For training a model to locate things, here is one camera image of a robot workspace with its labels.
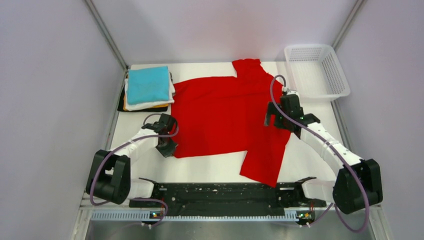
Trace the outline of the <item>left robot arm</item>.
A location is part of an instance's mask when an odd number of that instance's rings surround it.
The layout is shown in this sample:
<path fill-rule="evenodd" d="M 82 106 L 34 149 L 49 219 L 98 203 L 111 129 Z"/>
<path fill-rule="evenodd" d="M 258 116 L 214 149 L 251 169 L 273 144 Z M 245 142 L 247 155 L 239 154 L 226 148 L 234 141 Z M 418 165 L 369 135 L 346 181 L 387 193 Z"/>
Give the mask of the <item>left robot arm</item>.
<path fill-rule="evenodd" d="M 179 132 L 177 120 L 166 113 L 155 122 L 143 122 L 129 140 L 112 150 L 98 150 L 93 157 L 86 193 L 93 206 L 107 203 L 120 205 L 138 192 L 141 178 L 132 166 L 155 151 L 164 158 L 174 155 L 178 144 L 172 139 Z"/>

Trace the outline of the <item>red t shirt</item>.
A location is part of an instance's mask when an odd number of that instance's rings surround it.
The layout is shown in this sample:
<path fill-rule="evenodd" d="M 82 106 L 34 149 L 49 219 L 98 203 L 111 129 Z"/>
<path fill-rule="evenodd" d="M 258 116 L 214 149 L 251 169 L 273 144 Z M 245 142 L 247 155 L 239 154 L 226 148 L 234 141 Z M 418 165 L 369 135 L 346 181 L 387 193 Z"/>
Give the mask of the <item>red t shirt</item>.
<path fill-rule="evenodd" d="M 171 115 L 177 120 L 176 158 L 245 151 L 240 175 L 270 187 L 277 185 L 290 132 L 264 125 L 268 105 L 282 84 L 259 59 L 232 62 L 236 76 L 189 79 L 174 85 Z"/>

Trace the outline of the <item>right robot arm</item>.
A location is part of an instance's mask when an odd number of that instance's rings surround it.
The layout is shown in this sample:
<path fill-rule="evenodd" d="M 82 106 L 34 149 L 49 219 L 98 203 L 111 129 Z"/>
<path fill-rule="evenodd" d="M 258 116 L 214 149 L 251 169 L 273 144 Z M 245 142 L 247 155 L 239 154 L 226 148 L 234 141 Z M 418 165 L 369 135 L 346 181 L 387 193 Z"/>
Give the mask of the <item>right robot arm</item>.
<path fill-rule="evenodd" d="M 265 126 L 287 130 L 310 146 L 331 168 L 335 180 L 305 178 L 301 187 L 293 192 L 293 200 L 299 206 L 307 206 L 313 199 L 335 204 L 342 213 L 349 215 L 383 200 L 380 165 L 374 159 L 365 160 L 351 152 L 336 140 L 314 114 L 305 114 L 299 97 L 284 94 L 280 101 L 267 105 Z"/>

